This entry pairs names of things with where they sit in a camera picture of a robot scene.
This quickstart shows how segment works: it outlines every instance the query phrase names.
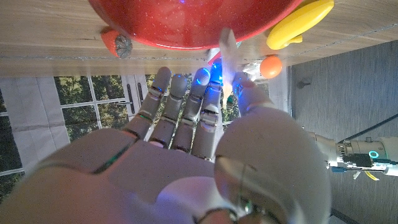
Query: robotic hand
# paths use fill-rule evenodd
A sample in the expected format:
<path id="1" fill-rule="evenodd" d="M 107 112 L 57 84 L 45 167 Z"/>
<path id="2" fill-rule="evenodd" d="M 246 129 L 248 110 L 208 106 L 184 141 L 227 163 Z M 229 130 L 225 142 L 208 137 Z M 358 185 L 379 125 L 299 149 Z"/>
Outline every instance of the robotic hand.
<path id="1" fill-rule="evenodd" d="M 398 176 L 398 137 L 335 143 L 334 140 L 315 133 L 309 134 L 323 153 L 327 168 L 331 167 L 332 172 L 355 171 L 354 179 L 361 172 L 365 172 L 373 180 L 378 180 L 369 171 Z"/>
<path id="2" fill-rule="evenodd" d="M 187 81 L 174 75 L 146 142 L 171 77 L 168 68 L 159 69 L 140 111 L 122 131 L 92 132 L 46 158 L 1 205 L 0 220 L 326 223 L 331 197 L 321 152 L 243 73 L 232 84 L 242 117 L 214 144 L 222 129 L 220 70 L 216 62 L 211 72 L 197 71 L 184 109 Z"/>

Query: blue led light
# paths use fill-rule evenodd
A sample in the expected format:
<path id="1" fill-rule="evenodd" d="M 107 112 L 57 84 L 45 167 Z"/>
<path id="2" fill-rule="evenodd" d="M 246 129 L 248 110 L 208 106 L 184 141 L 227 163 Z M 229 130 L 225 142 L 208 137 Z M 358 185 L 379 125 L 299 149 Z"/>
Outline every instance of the blue led light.
<path id="1" fill-rule="evenodd" d="M 221 65 L 221 62 L 219 60 L 216 60 L 213 62 L 213 65 L 211 66 L 211 71 L 210 71 L 210 81 L 222 84 L 223 82 L 223 66 Z"/>
<path id="2" fill-rule="evenodd" d="M 208 70 L 207 68 L 203 68 L 203 69 L 204 69 L 204 71 L 206 71 L 207 75 L 209 75 L 209 76 L 210 76 L 210 72 L 209 72 L 209 70 Z"/>
<path id="3" fill-rule="evenodd" d="M 379 157 L 379 153 L 376 152 L 376 151 L 370 151 L 370 152 L 369 152 L 369 156 L 370 156 L 372 159 L 377 159 L 377 158 Z"/>

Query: window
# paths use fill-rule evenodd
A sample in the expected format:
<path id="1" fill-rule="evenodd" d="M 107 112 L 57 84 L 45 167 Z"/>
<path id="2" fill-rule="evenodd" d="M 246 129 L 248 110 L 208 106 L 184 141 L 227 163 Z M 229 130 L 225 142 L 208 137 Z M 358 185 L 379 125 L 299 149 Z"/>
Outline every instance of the window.
<path id="1" fill-rule="evenodd" d="M 23 175 L 24 170 L 0 90 L 0 203 Z"/>
<path id="2" fill-rule="evenodd" d="M 101 128 L 123 127 L 128 121 L 121 77 L 54 77 L 69 139 Z"/>

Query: fingertip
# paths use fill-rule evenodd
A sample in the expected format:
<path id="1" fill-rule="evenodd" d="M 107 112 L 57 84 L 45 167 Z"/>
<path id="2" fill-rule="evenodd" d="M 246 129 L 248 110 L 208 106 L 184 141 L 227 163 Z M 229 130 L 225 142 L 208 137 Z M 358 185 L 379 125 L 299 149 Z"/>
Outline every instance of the fingertip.
<path id="1" fill-rule="evenodd" d="M 210 81 L 210 72 L 207 68 L 199 68 L 195 74 L 195 80 L 197 85 L 206 86 Z"/>
<path id="2" fill-rule="evenodd" d="M 167 67 L 161 67 L 158 71 L 157 71 L 158 75 L 172 75 L 172 71 L 170 71 L 169 68 Z"/>

